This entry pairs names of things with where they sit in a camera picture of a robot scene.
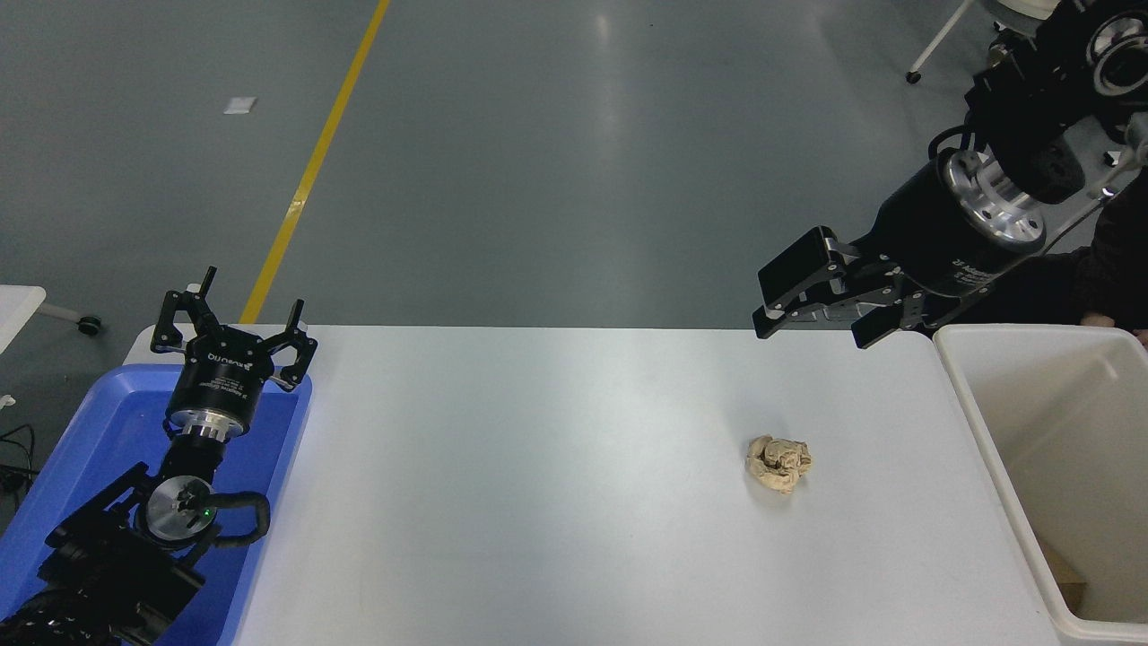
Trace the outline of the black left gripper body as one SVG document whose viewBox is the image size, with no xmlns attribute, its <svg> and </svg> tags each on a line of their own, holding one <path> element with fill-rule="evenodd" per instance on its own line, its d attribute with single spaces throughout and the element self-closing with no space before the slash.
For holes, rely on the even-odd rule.
<svg viewBox="0 0 1148 646">
<path fill-rule="evenodd" d="M 228 418 L 255 417 L 263 387 L 272 373 L 263 338 L 236 328 L 194 336 L 169 400 L 169 417 L 210 410 Z"/>
</svg>

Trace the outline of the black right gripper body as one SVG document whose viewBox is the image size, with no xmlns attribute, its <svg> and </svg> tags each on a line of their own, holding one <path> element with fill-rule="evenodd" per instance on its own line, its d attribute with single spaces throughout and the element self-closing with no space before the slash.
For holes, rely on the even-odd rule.
<svg viewBox="0 0 1148 646">
<path fill-rule="evenodd" d="M 975 159 L 932 159 L 890 195 L 858 241 L 939 297 L 965 297 L 1021 263 L 1021 242 L 996 236 L 983 213 Z"/>
</svg>

